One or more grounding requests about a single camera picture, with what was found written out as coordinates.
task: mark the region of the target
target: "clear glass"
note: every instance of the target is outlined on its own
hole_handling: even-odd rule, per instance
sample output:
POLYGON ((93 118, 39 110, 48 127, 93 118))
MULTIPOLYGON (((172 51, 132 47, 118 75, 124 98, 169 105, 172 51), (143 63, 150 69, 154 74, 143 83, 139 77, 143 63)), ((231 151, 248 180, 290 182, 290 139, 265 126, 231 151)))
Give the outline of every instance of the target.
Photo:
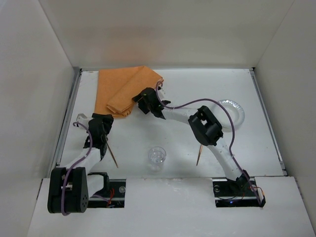
POLYGON ((149 168, 152 172, 160 172, 162 170, 166 155, 166 151, 162 147, 153 147, 149 150, 149 168))

